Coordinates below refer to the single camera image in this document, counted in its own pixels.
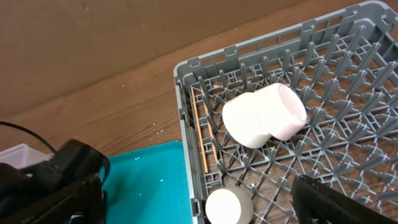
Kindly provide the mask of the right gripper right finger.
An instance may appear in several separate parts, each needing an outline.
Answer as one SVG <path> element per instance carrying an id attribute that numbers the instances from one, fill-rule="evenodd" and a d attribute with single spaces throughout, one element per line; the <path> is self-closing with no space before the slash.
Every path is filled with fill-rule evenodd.
<path id="1" fill-rule="evenodd" d="M 300 224 L 397 224 L 396 221 L 361 205 L 307 175 L 295 176 L 291 195 L 292 205 Z"/>

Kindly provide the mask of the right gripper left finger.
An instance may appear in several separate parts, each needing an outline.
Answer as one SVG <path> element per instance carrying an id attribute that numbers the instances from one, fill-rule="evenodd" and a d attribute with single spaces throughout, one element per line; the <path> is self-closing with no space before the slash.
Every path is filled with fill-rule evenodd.
<path id="1" fill-rule="evenodd" d="M 44 197 L 7 200 L 1 203 L 1 223 L 104 223 L 101 179 L 92 174 Z"/>

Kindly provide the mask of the white cup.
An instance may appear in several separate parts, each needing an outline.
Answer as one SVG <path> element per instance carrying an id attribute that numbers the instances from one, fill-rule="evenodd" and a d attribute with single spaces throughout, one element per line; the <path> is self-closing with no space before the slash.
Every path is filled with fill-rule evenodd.
<path id="1" fill-rule="evenodd" d="M 248 224 L 254 213 L 254 205 L 244 189 L 229 186 L 209 195 L 205 212 L 211 224 Z"/>

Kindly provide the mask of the white bowl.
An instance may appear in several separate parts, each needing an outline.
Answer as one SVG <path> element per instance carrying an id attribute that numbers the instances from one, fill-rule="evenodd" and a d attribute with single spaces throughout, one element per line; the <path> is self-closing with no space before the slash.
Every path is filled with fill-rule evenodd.
<path id="1" fill-rule="evenodd" d="M 286 141 L 307 122 L 307 112 L 298 95 L 287 85 L 274 83 L 254 92 L 254 112 L 271 136 Z"/>
<path id="2" fill-rule="evenodd" d="M 249 148 L 259 148 L 271 138 L 254 112 L 254 93 L 246 92 L 227 101 L 223 106 L 222 119 L 226 130 L 238 143 Z"/>

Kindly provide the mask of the wooden chopstick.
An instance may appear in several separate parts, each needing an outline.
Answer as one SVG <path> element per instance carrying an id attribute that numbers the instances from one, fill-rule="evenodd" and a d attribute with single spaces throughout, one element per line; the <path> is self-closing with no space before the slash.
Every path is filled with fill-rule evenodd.
<path id="1" fill-rule="evenodd" d="M 205 92 L 204 92 L 204 90 L 203 90 L 202 87 L 200 87 L 200 90 L 201 90 L 201 93 L 202 93 L 202 98 L 203 98 L 202 100 L 203 100 L 204 107 L 205 107 L 206 120 L 207 120 L 207 124 L 208 124 L 208 131 L 209 131 L 210 138 L 212 139 L 212 137 L 214 136 L 214 135 L 213 135 L 213 129 L 212 129 L 211 124 L 210 124 L 210 122 L 209 122 L 209 120 L 208 120 L 208 118 L 209 118 L 209 117 L 211 118 L 211 116 L 210 116 L 210 114 L 209 114 L 207 105 L 206 105 L 206 103 L 205 103 L 205 101 L 204 101 Z M 217 162 L 218 162 L 217 151 L 216 151 L 215 145 L 213 144 L 212 141 L 211 141 L 211 146 L 212 146 L 212 150 L 213 150 L 213 155 L 214 155 L 214 158 L 215 158 L 215 162 L 217 163 Z"/>
<path id="2" fill-rule="evenodd" d="M 196 125 L 197 125 L 197 133 L 198 133 L 198 138 L 199 138 L 199 142 L 200 142 L 201 158 L 202 158 L 202 161 L 203 161 L 204 171 L 207 174 L 208 173 L 208 164 L 207 164 L 206 153 L 205 153 L 205 148 L 204 148 L 204 144 L 203 144 L 203 137 L 202 137 L 201 126 L 200 126 L 200 119 L 199 119 L 199 116 L 198 116 L 197 102 L 196 102 L 195 92 L 194 92 L 193 87 L 190 88 L 190 91 L 191 91 L 192 101 L 193 101 L 193 109 L 194 109 L 194 115 L 195 115 L 195 122 L 196 122 Z"/>

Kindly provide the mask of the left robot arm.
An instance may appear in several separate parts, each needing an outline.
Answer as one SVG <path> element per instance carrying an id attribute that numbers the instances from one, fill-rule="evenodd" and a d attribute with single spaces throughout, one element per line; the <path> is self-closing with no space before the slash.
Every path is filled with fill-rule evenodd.
<path id="1" fill-rule="evenodd" d="M 24 131 L 47 146 L 54 156 L 48 160 L 17 169 L 1 163 L 1 217 L 6 217 L 80 178 L 104 169 L 110 172 L 109 159 L 91 146 L 76 139 L 68 140 L 56 151 L 44 138 L 22 126 L 1 122 Z"/>

